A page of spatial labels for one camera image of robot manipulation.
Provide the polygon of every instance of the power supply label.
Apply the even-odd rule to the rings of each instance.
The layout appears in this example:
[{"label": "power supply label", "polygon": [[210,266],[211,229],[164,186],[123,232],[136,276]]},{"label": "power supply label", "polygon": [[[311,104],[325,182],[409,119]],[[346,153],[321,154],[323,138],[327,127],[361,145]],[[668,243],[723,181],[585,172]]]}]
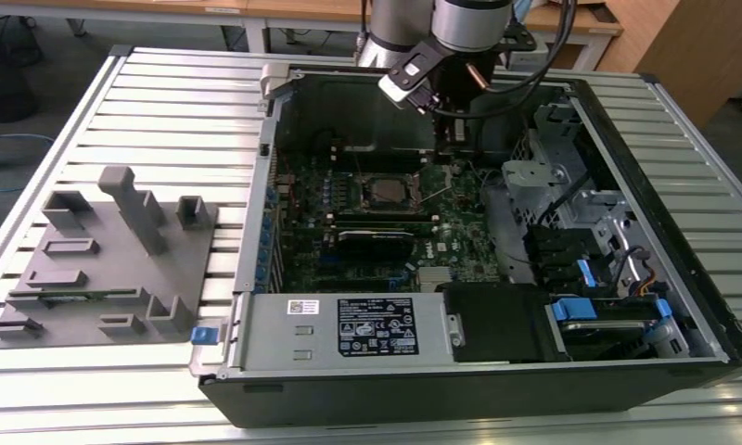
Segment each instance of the power supply label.
[{"label": "power supply label", "polygon": [[415,355],[413,299],[339,299],[338,351],[345,357]]}]

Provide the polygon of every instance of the black case side panel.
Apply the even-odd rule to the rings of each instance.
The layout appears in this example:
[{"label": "black case side panel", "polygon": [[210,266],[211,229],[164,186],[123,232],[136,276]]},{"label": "black case side panel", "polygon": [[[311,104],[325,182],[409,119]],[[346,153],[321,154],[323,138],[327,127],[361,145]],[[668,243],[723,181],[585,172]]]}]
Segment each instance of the black case side panel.
[{"label": "black case side panel", "polygon": [[723,363],[693,363],[497,375],[204,378],[200,389],[239,427],[335,426],[625,411],[729,372]]}]

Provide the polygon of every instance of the workbench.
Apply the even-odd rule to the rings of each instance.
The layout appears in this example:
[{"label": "workbench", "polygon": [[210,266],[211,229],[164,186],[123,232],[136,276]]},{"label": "workbench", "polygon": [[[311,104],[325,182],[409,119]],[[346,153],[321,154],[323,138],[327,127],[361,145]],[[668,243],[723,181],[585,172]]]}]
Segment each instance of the workbench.
[{"label": "workbench", "polygon": [[[155,48],[115,54],[0,229],[0,313],[47,225],[45,197],[78,190],[108,200],[96,181],[106,165],[120,164],[160,202],[198,194],[219,204],[199,317],[224,317],[263,118],[262,66],[351,59]],[[590,83],[742,324],[742,184],[660,84],[632,74],[554,74]],[[219,362],[222,348],[210,348],[206,362]],[[188,343],[0,350],[0,443],[742,443],[742,378],[625,413],[240,429],[196,387],[192,353]]]},{"label": "workbench", "polygon": [[[251,53],[270,52],[269,30],[301,29],[338,32],[361,30],[361,2],[357,0],[0,0],[0,14],[103,19],[196,25],[242,26],[247,29]],[[526,17],[529,29],[548,43],[556,41],[560,8],[546,5]],[[80,24],[72,29],[79,33]],[[590,9],[578,10],[568,43],[581,45],[574,70],[593,70],[608,44],[622,33],[618,23],[600,21]]]}]

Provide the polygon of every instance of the wooden table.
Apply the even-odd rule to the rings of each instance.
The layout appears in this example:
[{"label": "wooden table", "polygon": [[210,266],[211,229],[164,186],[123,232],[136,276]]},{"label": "wooden table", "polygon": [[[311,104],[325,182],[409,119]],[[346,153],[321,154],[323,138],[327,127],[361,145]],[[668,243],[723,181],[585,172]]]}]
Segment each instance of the wooden table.
[{"label": "wooden table", "polygon": [[[152,0],[0,0],[0,14],[48,16],[66,19],[112,19],[144,22],[242,26],[247,29],[251,53],[269,53],[271,28],[357,32],[361,2],[355,0],[203,0],[154,2]],[[541,6],[532,11],[526,24],[548,43],[554,42],[560,8]],[[70,20],[76,32],[78,27]],[[597,20],[581,7],[569,39],[582,45],[576,70],[597,67],[605,48],[622,31],[617,23]]]}]

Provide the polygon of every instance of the white label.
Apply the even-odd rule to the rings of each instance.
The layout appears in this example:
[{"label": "white label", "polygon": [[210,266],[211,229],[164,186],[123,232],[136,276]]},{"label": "white label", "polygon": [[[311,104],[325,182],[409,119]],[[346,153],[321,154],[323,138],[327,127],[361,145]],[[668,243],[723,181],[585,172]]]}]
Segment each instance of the white label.
[{"label": "white label", "polygon": [[606,30],[604,28],[592,28],[589,30],[590,34],[618,34],[617,30]]},{"label": "white label", "polygon": [[318,315],[319,300],[318,299],[290,299],[289,311],[290,315]]},{"label": "white label", "polygon": [[234,7],[207,7],[207,12],[219,12],[220,14],[239,14],[239,9]]}]

